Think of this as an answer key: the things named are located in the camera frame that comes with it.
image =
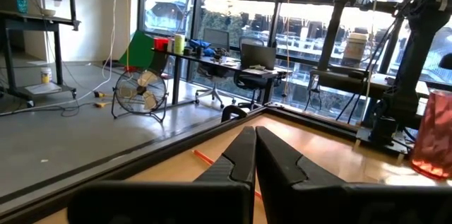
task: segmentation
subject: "small jar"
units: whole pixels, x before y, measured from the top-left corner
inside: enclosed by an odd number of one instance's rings
[[[52,69],[49,67],[41,68],[41,83],[52,82]]]

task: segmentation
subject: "gray floor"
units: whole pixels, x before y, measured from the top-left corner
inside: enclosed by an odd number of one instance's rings
[[[27,64],[30,57],[16,58],[15,66],[30,66]],[[104,81],[102,69],[97,66],[86,63],[67,65],[79,85],[69,75],[68,69],[64,69],[65,81],[78,89],[78,97]],[[0,66],[4,66],[3,57],[0,57]],[[18,86],[40,82],[40,68],[16,69],[15,72]],[[111,92],[118,77],[118,74],[113,73],[111,81],[99,90]],[[179,99],[193,99],[197,88],[199,87],[181,82]],[[40,98],[36,103],[37,106],[43,106],[69,100],[72,100],[70,93],[57,93]],[[90,94],[79,104],[93,101],[99,100]],[[23,101],[7,95],[0,99],[0,112],[20,109],[24,107],[19,107],[21,103]],[[133,115],[113,120],[110,107],[98,109],[91,105],[81,107],[74,117],[63,118],[60,114],[61,112],[26,112],[0,117],[0,205],[2,199],[13,197],[14,194],[11,193],[15,191],[27,191],[26,188],[34,184],[126,149],[164,141],[218,118],[221,111],[219,102],[204,98],[200,105],[185,105],[168,110],[167,118],[162,124],[150,117]]]

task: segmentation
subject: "white paper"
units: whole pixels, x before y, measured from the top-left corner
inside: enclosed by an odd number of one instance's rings
[[[45,93],[58,93],[61,91],[61,87],[54,83],[41,83],[36,86],[25,87],[32,94],[45,94]]]

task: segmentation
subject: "office chair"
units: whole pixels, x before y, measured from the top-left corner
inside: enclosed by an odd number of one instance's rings
[[[224,30],[204,29],[204,41],[211,43],[210,47],[224,48],[229,51],[229,33]],[[222,83],[227,80],[228,77],[232,77],[230,71],[225,69],[217,69],[209,65],[199,64],[197,72],[200,76],[207,78],[213,83],[212,89],[197,90],[196,91],[196,103],[199,103],[199,98],[205,96],[212,96],[212,100],[217,98],[221,103],[221,108],[224,108],[223,101],[220,96],[232,98],[232,104],[235,104],[235,98],[232,95],[224,93],[217,89],[217,83]]]
[[[257,37],[247,37],[247,36],[240,37],[239,44],[240,44],[240,58],[242,58],[243,44],[258,45],[262,47],[265,46],[265,42],[263,40]],[[237,106],[240,108],[248,108],[250,111],[253,110],[254,108],[257,108],[258,105],[256,105],[254,101],[256,99],[256,91],[265,89],[267,80],[264,78],[260,78],[258,76],[244,75],[240,72],[235,72],[234,83],[238,88],[253,91],[253,96],[251,98],[250,103],[239,103]]]

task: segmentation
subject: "red translucent container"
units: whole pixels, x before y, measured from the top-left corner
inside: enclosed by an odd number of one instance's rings
[[[165,44],[168,44],[168,39],[163,37],[156,37],[154,39],[154,49],[158,51],[166,51]]]
[[[412,151],[411,166],[432,179],[452,177],[452,94],[430,93]]]

